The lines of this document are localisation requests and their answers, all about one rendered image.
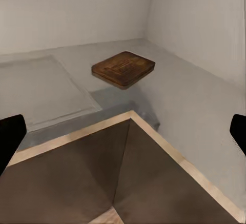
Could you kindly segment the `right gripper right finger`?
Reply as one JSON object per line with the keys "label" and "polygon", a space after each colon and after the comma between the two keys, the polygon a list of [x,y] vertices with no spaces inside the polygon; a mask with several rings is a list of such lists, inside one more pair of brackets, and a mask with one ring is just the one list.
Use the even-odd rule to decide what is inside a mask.
{"label": "right gripper right finger", "polygon": [[239,114],[233,116],[230,134],[246,156],[246,116]]}

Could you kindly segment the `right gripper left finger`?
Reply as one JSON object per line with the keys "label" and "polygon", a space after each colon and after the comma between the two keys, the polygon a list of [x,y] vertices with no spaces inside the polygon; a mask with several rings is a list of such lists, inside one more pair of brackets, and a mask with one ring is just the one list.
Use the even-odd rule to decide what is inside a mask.
{"label": "right gripper left finger", "polygon": [[0,120],[0,176],[26,134],[21,114]]}

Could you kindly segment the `cutting board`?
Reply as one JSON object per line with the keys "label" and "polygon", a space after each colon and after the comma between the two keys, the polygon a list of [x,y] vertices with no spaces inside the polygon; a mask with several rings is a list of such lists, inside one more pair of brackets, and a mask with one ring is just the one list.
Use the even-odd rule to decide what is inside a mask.
{"label": "cutting board", "polygon": [[126,51],[92,65],[91,71],[117,84],[127,85],[154,67],[155,61]]}

